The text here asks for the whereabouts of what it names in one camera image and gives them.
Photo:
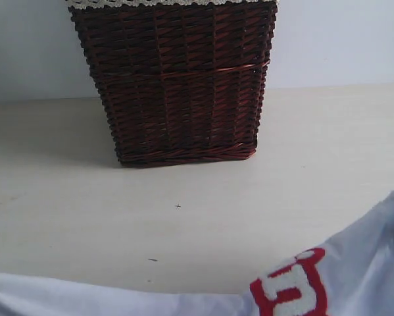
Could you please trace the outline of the white t-shirt with red lettering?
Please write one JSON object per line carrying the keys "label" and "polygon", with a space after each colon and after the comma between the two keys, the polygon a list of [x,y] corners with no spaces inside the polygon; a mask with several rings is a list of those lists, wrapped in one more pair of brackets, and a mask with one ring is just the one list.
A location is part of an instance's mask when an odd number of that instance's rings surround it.
{"label": "white t-shirt with red lettering", "polygon": [[394,315],[394,192],[242,294],[160,294],[0,273],[0,315]]}

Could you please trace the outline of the dark brown wicker basket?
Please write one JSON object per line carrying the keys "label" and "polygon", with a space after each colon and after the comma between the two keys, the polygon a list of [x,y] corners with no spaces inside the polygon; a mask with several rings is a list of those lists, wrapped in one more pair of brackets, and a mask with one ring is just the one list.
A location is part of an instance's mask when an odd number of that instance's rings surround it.
{"label": "dark brown wicker basket", "polygon": [[256,151],[276,1],[68,10],[122,165]]}

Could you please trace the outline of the grey fabric liner lace trim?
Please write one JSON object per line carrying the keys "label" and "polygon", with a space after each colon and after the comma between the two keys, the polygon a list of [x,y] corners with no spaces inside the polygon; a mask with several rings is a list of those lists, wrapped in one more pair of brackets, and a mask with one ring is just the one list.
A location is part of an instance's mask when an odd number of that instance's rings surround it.
{"label": "grey fabric liner lace trim", "polygon": [[258,3],[259,0],[66,0],[65,3],[69,9],[102,9],[105,7],[119,8],[128,7],[154,7],[156,5],[164,6],[190,6],[190,5],[224,5],[226,3]]}

